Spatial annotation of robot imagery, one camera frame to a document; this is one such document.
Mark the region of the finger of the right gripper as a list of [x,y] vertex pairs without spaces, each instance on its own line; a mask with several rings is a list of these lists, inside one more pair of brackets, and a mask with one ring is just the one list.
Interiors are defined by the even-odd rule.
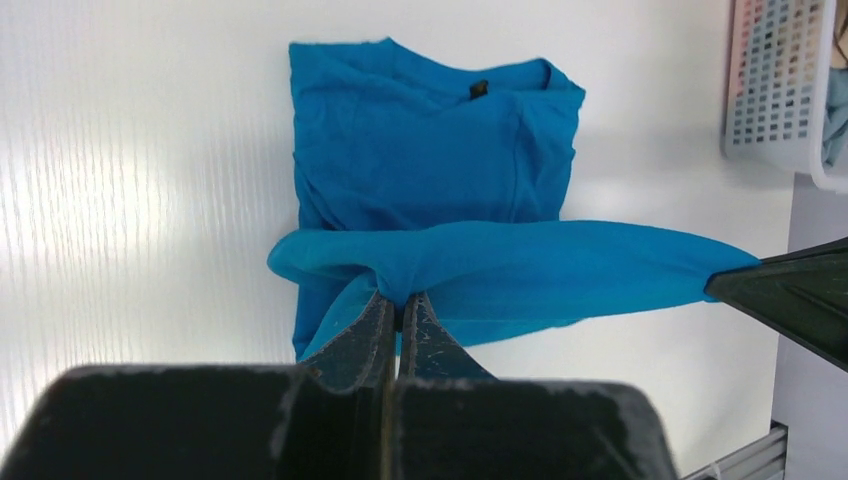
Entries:
[[714,274],[710,297],[847,370],[847,240]]

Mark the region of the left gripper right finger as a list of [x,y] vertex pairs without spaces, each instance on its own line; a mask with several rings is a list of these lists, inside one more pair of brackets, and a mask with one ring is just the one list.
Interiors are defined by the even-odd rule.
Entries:
[[426,293],[404,310],[399,375],[421,379],[494,380],[442,326]]

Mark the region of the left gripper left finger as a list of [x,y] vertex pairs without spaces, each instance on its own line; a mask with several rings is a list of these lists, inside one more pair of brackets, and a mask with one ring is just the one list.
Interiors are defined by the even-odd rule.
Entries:
[[329,391],[381,388],[394,378],[395,343],[395,307],[376,292],[351,325],[300,364]]

